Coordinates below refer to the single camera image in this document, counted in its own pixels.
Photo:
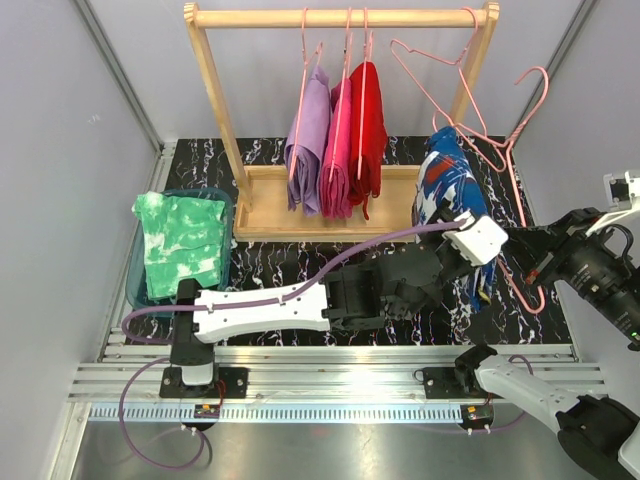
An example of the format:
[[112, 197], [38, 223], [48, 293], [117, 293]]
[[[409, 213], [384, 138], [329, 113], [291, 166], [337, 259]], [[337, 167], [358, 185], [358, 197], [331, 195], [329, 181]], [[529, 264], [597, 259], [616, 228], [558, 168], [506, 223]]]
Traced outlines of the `blue patterned trousers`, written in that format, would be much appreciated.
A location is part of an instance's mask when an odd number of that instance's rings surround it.
[[[488, 215], [483, 194], [454, 130], [451, 127], [438, 130], [429, 139], [428, 149], [417, 177], [412, 224], [454, 222], [466, 211], [471, 211], [475, 217]], [[491, 303], [496, 263], [497, 258], [477, 267], [471, 281], [459, 279], [475, 311]]]

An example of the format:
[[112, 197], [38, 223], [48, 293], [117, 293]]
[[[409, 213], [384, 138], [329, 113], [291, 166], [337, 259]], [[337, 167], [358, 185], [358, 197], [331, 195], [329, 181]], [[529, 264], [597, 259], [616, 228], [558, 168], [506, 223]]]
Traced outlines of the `pink wire hanger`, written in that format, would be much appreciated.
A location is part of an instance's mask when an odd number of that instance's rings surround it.
[[[478, 140], [489, 140], [486, 122], [474, 98], [474, 90], [483, 68], [489, 46], [500, 16], [500, 6], [495, 1], [487, 1], [481, 7], [464, 6], [447, 13], [448, 20], [465, 22], [467, 30], [464, 42], [454, 54], [437, 53], [427, 48], [411, 45], [400, 39], [390, 42], [394, 59], [424, 96], [431, 113], [431, 126], [451, 127], [460, 141], [478, 154], [489, 168], [496, 173], [506, 169], [506, 160], [498, 148], [497, 158], [492, 160], [480, 151]], [[420, 64], [433, 68], [450, 83], [450, 94], [444, 96], [444, 87], [434, 87], [430, 76], [416, 71]]]

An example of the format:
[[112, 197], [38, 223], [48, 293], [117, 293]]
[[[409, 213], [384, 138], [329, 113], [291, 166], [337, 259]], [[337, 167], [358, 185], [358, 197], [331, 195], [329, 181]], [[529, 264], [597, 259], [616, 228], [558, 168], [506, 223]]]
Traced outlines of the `green white trousers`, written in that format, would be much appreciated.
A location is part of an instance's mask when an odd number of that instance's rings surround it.
[[227, 233], [224, 201], [149, 191], [136, 198], [132, 212], [143, 229], [149, 299], [175, 296], [185, 279], [203, 287], [220, 283]]

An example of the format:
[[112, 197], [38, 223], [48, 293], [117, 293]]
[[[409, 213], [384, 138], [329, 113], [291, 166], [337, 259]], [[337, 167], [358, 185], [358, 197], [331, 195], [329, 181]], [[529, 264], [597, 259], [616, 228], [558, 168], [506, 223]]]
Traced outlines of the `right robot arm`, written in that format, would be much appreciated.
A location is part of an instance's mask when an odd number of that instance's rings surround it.
[[[572, 210], [547, 226], [511, 228], [505, 245], [531, 285], [568, 284], [639, 348], [639, 269], [626, 251], [607, 248], [614, 231], [634, 236], [594, 208]], [[513, 365], [486, 344], [455, 361], [467, 391], [501, 397], [554, 433], [564, 452], [597, 479], [639, 476], [639, 416], [610, 397], [556, 388]]]

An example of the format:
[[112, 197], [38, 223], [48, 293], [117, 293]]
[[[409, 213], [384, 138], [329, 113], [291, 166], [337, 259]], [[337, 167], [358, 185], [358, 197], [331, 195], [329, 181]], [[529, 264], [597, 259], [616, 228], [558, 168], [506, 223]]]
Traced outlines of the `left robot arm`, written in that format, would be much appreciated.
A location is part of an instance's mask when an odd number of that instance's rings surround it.
[[490, 257], [479, 247], [447, 234], [441, 241], [409, 243], [392, 254], [331, 269], [319, 280], [239, 292], [204, 290], [195, 280], [178, 286], [177, 315], [163, 399], [240, 399], [248, 371], [222, 367], [215, 343], [229, 337], [275, 330], [318, 332], [376, 330], [437, 307], [444, 286]]

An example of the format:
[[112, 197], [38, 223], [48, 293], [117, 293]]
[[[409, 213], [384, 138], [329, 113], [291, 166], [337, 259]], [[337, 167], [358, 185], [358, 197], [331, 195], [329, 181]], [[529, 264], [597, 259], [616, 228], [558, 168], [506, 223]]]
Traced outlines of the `pink folded trousers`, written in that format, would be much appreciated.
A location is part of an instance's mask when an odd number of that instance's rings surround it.
[[330, 219], [346, 219], [352, 215], [348, 199], [351, 112], [351, 81], [346, 78], [331, 90], [331, 120], [318, 179], [321, 213]]

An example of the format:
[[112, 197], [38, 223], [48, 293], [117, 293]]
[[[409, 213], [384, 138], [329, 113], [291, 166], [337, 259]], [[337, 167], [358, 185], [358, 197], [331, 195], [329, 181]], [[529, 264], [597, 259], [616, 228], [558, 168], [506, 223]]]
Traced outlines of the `pink hanger with red trousers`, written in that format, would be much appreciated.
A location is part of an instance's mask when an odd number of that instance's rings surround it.
[[369, 30], [369, 14], [368, 8], [363, 8], [363, 25], [364, 25], [364, 44], [363, 44], [363, 62], [362, 62], [362, 81], [360, 95], [360, 118], [359, 118], [359, 136], [358, 136], [358, 158], [357, 158], [357, 180], [362, 176], [363, 164], [363, 143], [364, 143], [364, 116], [365, 116], [365, 96], [366, 96], [366, 78], [367, 65], [370, 58], [370, 48], [372, 36]]

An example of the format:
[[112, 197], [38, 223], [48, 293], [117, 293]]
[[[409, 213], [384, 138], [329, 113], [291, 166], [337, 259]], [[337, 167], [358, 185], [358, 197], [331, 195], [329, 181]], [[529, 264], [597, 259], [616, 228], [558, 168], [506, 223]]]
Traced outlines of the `red folded trousers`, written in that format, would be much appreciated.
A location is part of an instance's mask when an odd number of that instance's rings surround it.
[[351, 83], [349, 193], [352, 206], [361, 205], [369, 220], [369, 198], [381, 191], [381, 165], [388, 135], [378, 72], [373, 62], [363, 62], [349, 77]]

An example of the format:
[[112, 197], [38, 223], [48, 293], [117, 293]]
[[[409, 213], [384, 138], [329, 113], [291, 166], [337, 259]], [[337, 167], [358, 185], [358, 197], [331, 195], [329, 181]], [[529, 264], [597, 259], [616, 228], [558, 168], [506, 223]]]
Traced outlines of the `pink hanger with lilac trousers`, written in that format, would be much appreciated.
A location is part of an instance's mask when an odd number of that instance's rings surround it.
[[300, 84], [300, 90], [299, 90], [298, 107], [297, 107], [295, 123], [294, 123], [294, 142], [290, 151], [291, 153], [290, 166], [288, 168], [288, 181], [290, 183], [292, 183], [294, 180], [297, 159], [298, 159], [297, 150], [299, 145], [299, 131], [300, 131], [302, 107], [304, 103], [304, 95], [305, 95], [306, 86], [307, 86], [307, 75], [308, 75], [309, 67], [313, 60], [316, 60], [317, 63], [320, 62], [323, 54], [323, 48], [324, 48], [324, 42], [320, 41], [311, 54], [307, 53], [306, 28], [307, 28], [308, 12], [309, 12], [308, 7], [305, 7], [302, 10], [301, 53], [302, 53], [302, 61], [303, 61], [303, 70], [302, 70], [301, 84]]

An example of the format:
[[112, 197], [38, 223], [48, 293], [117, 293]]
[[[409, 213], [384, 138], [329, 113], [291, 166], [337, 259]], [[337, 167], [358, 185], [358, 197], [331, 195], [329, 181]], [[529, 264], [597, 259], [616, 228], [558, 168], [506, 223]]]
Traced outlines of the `lilac folded trousers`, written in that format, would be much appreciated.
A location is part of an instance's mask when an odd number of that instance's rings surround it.
[[327, 145], [330, 116], [329, 77], [317, 65], [304, 90], [300, 119], [294, 118], [284, 150], [287, 170], [293, 166], [293, 155], [296, 155], [293, 178], [287, 185], [288, 209], [295, 211], [300, 205], [305, 216], [320, 212], [317, 183]]

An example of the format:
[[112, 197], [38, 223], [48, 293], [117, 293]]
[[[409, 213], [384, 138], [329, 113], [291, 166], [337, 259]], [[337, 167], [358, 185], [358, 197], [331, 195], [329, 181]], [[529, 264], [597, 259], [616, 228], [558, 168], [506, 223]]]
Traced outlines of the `black marble pattern mat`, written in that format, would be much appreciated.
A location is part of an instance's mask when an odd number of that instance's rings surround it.
[[[428, 153], [427, 137], [391, 137], [383, 163], [418, 166]], [[243, 162], [253, 166], [282, 166], [285, 139], [240, 139]], [[507, 174], [490, 173], [477, 154], [464, 147], [474, 176], [479, 181], [492, 216], [507, 226], [515, 225], [515, 200]], [[220, 139], [181, 139], [169, 173], [166, 192], [194, 194], [214, 199], [219, 187], [236, 213], [238, 189]], [[543, 287], [545, 308], [530, 313], [519, 300], [539, 307], [534, 287], [524, 285], [515, 261], [501, 254], [495, 265], [490, 302], [472, 298], [478, 293], [473, 278], [454, 278], [465, 262], [457, 251], [438, 242], [435, 254], [419, 251], [408, 243], [382, 243], [358, 252], [332, 268], [306, 294], [318, 290], [328, 306], [321, 313], [331, 320], [329, 331], [271, 329], [237, 335], [220, 344], [239, 346], [410, 346], [462, 344], [570, 344], [569, 328], [554, 287]], [[345, 242], [238, 242], [230, 240], [220, 291], [273, 289], [306, 283], [338, 254], [353, 247]], [[175, 315], [193, 312], [152, 312], [130, 320], [128, 343], [171, 344]]]

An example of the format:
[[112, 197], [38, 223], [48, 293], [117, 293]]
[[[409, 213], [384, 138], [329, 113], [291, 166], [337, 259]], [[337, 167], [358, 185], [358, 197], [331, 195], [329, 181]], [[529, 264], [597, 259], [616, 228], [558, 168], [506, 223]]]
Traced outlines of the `wooden clothes rack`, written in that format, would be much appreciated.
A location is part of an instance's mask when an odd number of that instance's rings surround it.
[[288, 175], [282, 166], [244, 165], [233, 131], [223, 88], [207, 32], [210, 29], [340, 28], [471, 28], [474, 31], [464, 60], [463, 78], [448, 112], [450, 121], [463, 120], [500, 14], [496, 2], [480, 9], [449, 10], [202, 10], [184, 6], [191, 45], [218, 123], [228, 163], [238, 188], [234, 234], [250, 241], [361, 241], [407, 228], [409, 208], [418, 176], [416, 165], [384, 165], [382, 193], [373, 200], [371, 220], [355, 214], [346, 220], [307, 217], [287, 208]]

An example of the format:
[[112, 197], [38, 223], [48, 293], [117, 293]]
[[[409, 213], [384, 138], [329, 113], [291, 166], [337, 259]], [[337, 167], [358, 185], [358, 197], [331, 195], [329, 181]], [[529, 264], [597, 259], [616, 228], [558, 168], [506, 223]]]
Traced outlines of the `transparent blue plastic bin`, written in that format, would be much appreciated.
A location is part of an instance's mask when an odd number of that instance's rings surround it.
[[[230, 269], [230, 255], [231, 255], [231, 243], [232, 243], [232, 227], [234, 218], [234, 204], [228, 194], [224, 191], [207, 187], [201, 189], [171, 189], [161, 192], [167, 196], [189, 196], [197, 198], [205, 198], [212, 200], [222, 200], [226, 203], [226, 228], [227, 233], [225, 235], [225, 245], [223, 247], [222, 261], [223, 261], [223, 273], [220, 283], [212, 286], [214, 289], [222, 290], [228, 285], [229, 269]], [[129, 269], [126, 280], [126, 296], [129, 304], [134, 309], [141, 309], [151, 306], [170, 305], [175, 302], [176, 295], [163, 300], [153, 301], [147, 297], [146, 286], [146, 274], [143, 263], [143, 229], [141, 222], [139, 221], [136, 234], [134, 237], [134, 245], [130, 256]]]

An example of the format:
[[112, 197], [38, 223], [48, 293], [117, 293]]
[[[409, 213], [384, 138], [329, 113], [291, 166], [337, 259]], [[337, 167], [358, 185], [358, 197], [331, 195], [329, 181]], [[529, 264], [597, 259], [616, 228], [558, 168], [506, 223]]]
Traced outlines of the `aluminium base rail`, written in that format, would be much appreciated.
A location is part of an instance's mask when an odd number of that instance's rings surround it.
[[464, 405], [480, 405], [446, 382], [465, 346], [266, 347], [219, 346], [215, 361], [223, 393], [167, 398], [166, 345], [128, 345], [109, 336], [102, 356], [81, 364], [68, 396], [99, 419], [209, 422], [221, 404], [222, 422], [458, 423]]

